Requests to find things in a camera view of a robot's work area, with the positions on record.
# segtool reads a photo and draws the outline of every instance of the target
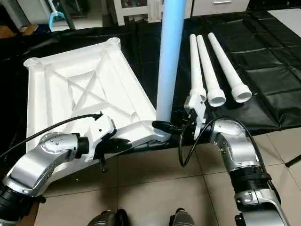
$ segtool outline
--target floor tile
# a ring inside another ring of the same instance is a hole
[[[273,183],[280,193],[282,208],[291,226],[298,226],[301,215],[296,206],[301,203],[300,189],[283,164],[268,166],[267,171],[271,174]],[[217,173],[205,175],[204,177],[219,226],[236,226],[234,216],[238,214],[238,211],[234,202],[234,190],[229,175],[227,173]]]
[[[267,135],[254,136],[266,166],[283,161]],[[197,156],[204,174],[226,172],[219,148],[212,144],[197,146]]]
[[[104,210],[117,210],[116,188],[47,198],[34,225],[86,226]]]
[[[281,158],[288,162],[301,154],[301,128],[286,129],[268,134]]]
[[[228,173],[204,175],[219,226],[236,226],[234,217],[238,210],[234,190]]]
[[[301,189],[301,162],[298,162],[289,168],[291,175],[295,179],[299,188]]]
[[[119,188],[119,208],[132,226],[167,226],[177,208],[185,208],[196,225],[217,226],[203,176]]]
[[[299,226],[301,222],[301,191],[285,165],[269,166],[268,173],[281,197],[281,206],[291,226]]]
[[[195,154],[185,168],[176,148],[127,154],[119,157],[119,186],[201,175]]]
[[[117,187],[117,167],[118,159],[110,158],[107,161],[109,172],[102,173],[100,164],[90,166],[51,183],[44,195],[51,197]]]

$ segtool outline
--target robotic arm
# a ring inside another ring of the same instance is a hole
[[[0,189],[0,226],[13,226],[27,215],[34,202],[44,203],[42,196],[51,183],[57,166],[79,159],[82,155],[100,159],[104,170],[104,156],[96,147],[114,135],[116,129],[108,116],[95,121],[88,137],[79,134],[50,132],[23,157],[3,179]]]
[[[271,177],[261,165],[245,129],[235,121],[217,120],[211,143],[217,145],[230,175],[241,212],[237,226],[289,226]]]

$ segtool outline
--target black tarp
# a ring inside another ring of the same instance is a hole
[[[236,103],[209,44],[214,32],[253,97]],[[227,102],[207,106],[209,117],[233,116],[253,134],[301,126],[301,38],[267,12],[249,12],[187,19],[174,94],[174,112],[183,111],[190,91],[189,35],[202,34]],[[28,71],[23,62],[119,37],[122,51],[156,106],[161,23],[54,32],[0,40],[2,109],[6,121],[3,152],[25,138]],[[24,152],[13,153],[17,159]]]

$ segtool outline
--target white pipe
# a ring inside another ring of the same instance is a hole
[[[185,8],[186,0],[164,0],[157,94],[158,121],[170,121]]]
[[[212,107],[222,106],[226,102],[224,92],[221,90],[218,81],[216,79],[210,57],[207,52],[207,48],[202,35],[197,36],[198,50],[201,57],[202,67],[204,71],[204,77],[207,86],[207,99]]]
[[[206,101],[206,90],[203,87],[201,64],[198,56],[197,38],[190,35],[190,62],[191,62],[191,91],[190,95],[200,95]]]
[[[238,103],[243,103],[252,97],[250,89],[241,81],[239,75],[232,66],[230,60],[227,58],[225,52],[220,46],[218,40],[213,33],[208,34],[209,40],[215,51],[218,61],[221,64],[229,85],[232,88],[232,96]]]

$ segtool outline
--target blue pipe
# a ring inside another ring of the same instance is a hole
[[[170,121],[178,68],[186,0],[164,0],[157,120]]]

